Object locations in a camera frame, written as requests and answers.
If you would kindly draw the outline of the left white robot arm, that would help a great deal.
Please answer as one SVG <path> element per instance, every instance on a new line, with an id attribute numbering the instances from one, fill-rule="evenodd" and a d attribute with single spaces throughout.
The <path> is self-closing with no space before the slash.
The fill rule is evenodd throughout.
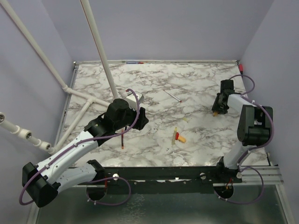
<path id="1" fill-rule="evenodd" d="M 89 160 L 78 168 L 71 168 L 71 165 L 109 139 L 119 136 L 118 130 L 142 130 L 148 121 L 145 108 L 138 105 L 137 109 L 133 109 L 126 100 L 115 99 L 105 113 L 91 120 L 59 152 L 36 165 L 29 162 L 22 168 L 23 188 L 19 203 L 25 205 L 22 198 L 24 193 L 28 193 L 31 201 L 41 208 L 52 202 L 59 193 L 77 184 L 98 184 L 119 179 L 118 175 L 107 176 L 107 172 L 96 160 Z"/>

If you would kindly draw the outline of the orange red gel pen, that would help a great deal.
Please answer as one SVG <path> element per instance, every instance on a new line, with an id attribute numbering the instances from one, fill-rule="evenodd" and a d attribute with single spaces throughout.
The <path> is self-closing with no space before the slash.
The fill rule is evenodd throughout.
<path id="1" fill-rule="evenodd" d="M 122 135 L 121 135 L 121 148 L 124 149 L 124 129 L 122 130 Z"/>

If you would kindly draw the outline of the yellow highlighter pen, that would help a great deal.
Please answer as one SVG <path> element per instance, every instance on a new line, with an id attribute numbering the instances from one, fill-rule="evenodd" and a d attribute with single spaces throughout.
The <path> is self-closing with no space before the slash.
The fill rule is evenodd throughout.
<path id="1" fill-rule="evenodd" d="M 177 127 L 174 128 L 174 132 L 173 132 L 173 135 L 172 135 L 172 140 L 171 140 L 172 145 L 175 144 L 176 136 L 177 136 Z"/>

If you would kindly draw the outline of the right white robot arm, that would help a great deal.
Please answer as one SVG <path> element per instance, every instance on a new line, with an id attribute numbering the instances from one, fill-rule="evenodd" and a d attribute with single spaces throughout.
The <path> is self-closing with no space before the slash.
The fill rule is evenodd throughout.
<path id="1" fill-rule="evenodd" d="M 238 170 L 251 151 L 265 147 L 274 136 L 273 108 L 250 101 L 235 91 L 232 79 L 225 79 L 221 81 L 212 112 L 214 116 L 227 114 L 229 109 L 240 115 L 236 131 L 238 141 L 217 163 L 220 168 L 215 170 L 214 176 L 219 182 L 230 179 L 230 170 Z"/>

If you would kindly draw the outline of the orange yellow pen cap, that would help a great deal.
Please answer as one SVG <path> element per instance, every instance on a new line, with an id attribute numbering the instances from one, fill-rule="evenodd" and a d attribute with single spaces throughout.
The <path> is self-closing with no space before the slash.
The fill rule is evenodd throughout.
<path id="1" fill-rule="evenodd" d="M 182 136 L 179 136 L 179 137 L 178 137 L 178 140 L 179 140 L 180 142 L 186 143 L 186 138 L 184 138 L 184 137 L 182 137 Z"/>

